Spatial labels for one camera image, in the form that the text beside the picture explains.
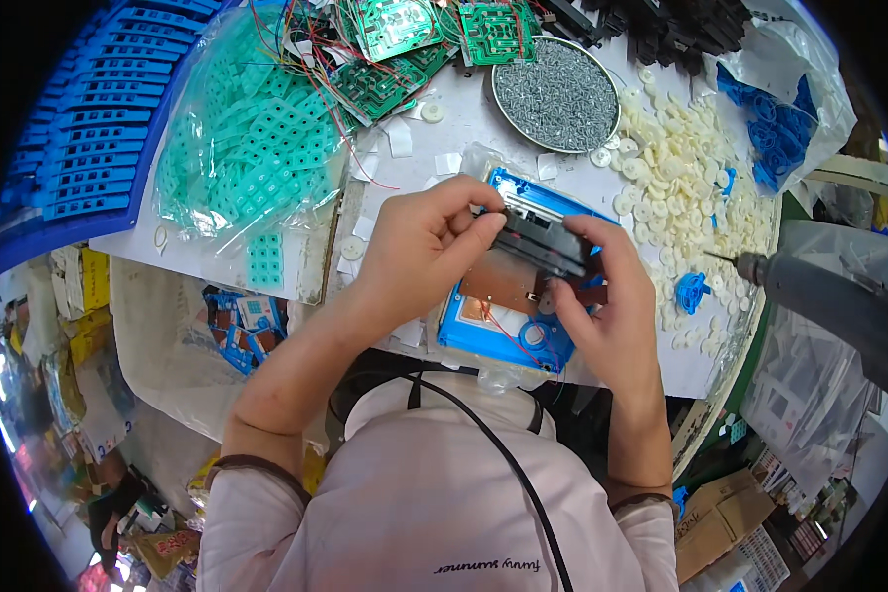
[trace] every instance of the concrete floor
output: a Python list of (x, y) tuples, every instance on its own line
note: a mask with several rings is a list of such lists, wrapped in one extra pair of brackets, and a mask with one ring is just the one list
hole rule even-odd
[(197, 507), (187, 495), (187, 481), (221, 444), (141, 400), (138, 405), (131, 433), (118, 450), (154, 483), (168, 506), (190, 518)]

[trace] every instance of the shirt sleeve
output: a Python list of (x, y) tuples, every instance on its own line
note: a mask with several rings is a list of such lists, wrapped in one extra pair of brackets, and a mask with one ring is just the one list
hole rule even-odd
[(646, 499), (615, 512), (616, 523), (641, 563), (647, 592), (678, 590), (674, 511), (666, 500)]
[(198, 592), (266, 590), (305, 511), (293, 484), (257, 468), (217, 473), (198, 559)]

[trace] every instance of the bowl of screws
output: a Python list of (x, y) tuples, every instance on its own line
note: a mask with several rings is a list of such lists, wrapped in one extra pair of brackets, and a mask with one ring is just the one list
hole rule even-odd
[(500, 111), (529, 140), (557, 152), (600, 148), (618, 130), (618, 91), (605, 67), (577, 44), (537, 35), (536, 61), (493, 66)]

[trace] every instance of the shirt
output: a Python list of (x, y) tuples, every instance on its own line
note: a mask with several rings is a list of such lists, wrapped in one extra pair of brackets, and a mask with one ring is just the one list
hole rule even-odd
[[(605, 490), (558, 444), (531, 396), (473, 376), (425, 373), (474, 410), (541, 498), (576, 590), (677, 590), (669, 503), (609, 510)], [(397, 379), (363, 396), (345, 444), (304, 509), (252, 469), (214, 480), (197, 586), (214, 590), (560, 590), (543, 526), (507, 460), (451, 402)]]

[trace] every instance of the forearm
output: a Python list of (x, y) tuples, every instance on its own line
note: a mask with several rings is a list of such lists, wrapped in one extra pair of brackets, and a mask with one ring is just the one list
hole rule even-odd
[(353, 283), (272, 351), (243, 387), (231, 419), (278, 436), (301, 435), (356, 356), (381, 338), (373, 320)]
[(664, 389), (660, 368), (655, 365), (650, 383), (639, 392), (614, 393), (608, 473), (610, 480), (632, 490), (627, 491), (628, 494), (662, 492), (670, 496), (671, 472), (671, 438)]

